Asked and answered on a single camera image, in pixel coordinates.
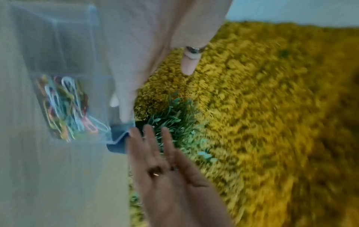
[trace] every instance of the light blue wall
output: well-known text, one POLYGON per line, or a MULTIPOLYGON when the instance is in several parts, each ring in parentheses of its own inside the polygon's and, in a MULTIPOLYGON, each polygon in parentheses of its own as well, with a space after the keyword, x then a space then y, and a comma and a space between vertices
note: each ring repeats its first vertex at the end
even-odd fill
POLYGON ((234 0, 227 19, 356 27, 359 0, 234 0))

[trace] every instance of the clear plastic box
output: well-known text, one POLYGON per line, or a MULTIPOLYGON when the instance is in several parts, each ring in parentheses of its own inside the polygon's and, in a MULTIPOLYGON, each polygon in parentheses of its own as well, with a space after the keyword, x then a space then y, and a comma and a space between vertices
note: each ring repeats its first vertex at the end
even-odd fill
POLYGON ((10 6, 52 138, 116 144, 135 123, 122 124, 119 109, 109 106, 115 87, 96 7, 22 1, 10 6))

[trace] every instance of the pink paper clip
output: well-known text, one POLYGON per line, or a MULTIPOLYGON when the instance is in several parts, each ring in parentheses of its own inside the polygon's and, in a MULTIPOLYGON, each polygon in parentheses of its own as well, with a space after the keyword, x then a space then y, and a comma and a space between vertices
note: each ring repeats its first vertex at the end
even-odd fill
POLYGON ((84 116, 82 118, 82 123, 91 133, 98 132, 98 129, 93 125, 93 123, 86 116, 84 116))

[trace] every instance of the hand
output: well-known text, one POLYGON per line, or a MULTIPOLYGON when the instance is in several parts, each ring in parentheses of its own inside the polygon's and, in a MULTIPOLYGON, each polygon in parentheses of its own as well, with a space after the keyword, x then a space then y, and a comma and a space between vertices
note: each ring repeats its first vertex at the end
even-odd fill
POLYGON ((151 226, 230 227, 232 221, 215 189, 162 128, 166 159, 161 158, 151 126, 137 128, 126 141, 135 189, 151 226))
MULTIPOLYGON (((116 83, 112 107, 128 122, 138 89, 170 49, 207 45, 225 19, 233 0, 101 0, 98 1, 108 57, 116 83)), ((190 75, 199 57, 182 58, 190 75)))

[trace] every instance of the silver ring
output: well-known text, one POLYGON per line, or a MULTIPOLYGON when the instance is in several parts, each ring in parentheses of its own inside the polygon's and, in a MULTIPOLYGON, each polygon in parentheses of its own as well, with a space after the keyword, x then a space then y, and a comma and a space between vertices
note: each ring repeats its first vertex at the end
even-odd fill
POLYGON ((186 46, 186 49, 193 54, 198 54, 198 53, 203 53, 203 51, 205 51, 206 46, 201 47, 201 48, 193 48, 190 46, 186 46))

